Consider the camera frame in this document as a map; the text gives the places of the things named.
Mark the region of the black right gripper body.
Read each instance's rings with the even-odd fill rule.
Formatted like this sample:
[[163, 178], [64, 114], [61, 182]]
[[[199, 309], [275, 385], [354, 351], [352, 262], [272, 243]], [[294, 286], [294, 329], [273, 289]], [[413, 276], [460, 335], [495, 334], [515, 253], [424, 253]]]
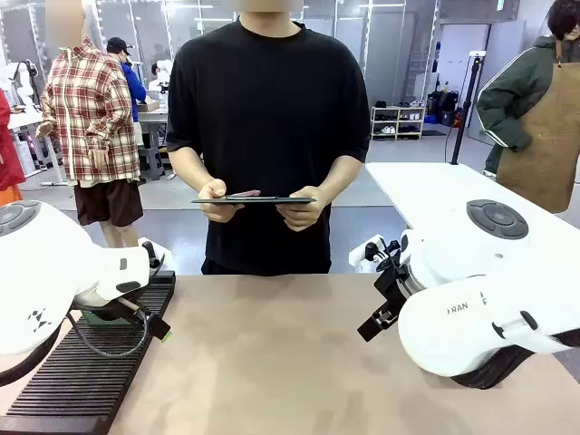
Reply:
[[407, 295], [401, 290], [401, 286], [409, 278], [406, 265], [401, 265], [396, 259], [383, 260], [378, 271], [381, 275], [374, 283], [374, 287], [384, 297], [384, 304], [377, 309], [376, 317], [397, 317], [407, 300]]

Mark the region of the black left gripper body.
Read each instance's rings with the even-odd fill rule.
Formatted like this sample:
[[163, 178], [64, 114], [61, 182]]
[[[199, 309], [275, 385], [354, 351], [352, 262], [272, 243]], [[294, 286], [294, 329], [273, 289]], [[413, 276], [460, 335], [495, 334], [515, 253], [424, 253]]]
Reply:
[[150, 315], [150, 309], [139, 302], [142, 292], [131, 292], [123, 298], [110, 301], [103, 306], [88, 304], [79, 295], [74, 297], [74, 308], [82, 312], [82, 318], [87, 323], [142, 323], [142, 314]]

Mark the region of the person's left hand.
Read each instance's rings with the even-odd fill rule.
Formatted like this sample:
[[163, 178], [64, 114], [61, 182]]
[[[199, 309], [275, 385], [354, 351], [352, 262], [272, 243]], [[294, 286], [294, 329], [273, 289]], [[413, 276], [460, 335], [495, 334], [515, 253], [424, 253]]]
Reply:
[[310, 198], [309, 203], [292, 203], [276, 205], [276, 210], [283, 217], [288, 228], [294, 232], [303, 231], [315, 224], [324, 209], [333, 199], [332, 191], [326, 186], [307, 186], [291, 195], [292, 198]]

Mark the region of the person's right hand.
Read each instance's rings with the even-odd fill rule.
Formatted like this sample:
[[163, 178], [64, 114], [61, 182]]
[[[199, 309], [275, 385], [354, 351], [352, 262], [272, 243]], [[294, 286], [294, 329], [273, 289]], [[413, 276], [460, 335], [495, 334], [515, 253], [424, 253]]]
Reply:
[[[198, 199], [223, 198], [226, 195], [226, 184], [221, 179], [208, 181], [198, 193]], [[204, 202], [200, 205], [204, 215], [213, 222], [225, 224], [244, 206], [231, 204], [210, 204]]]

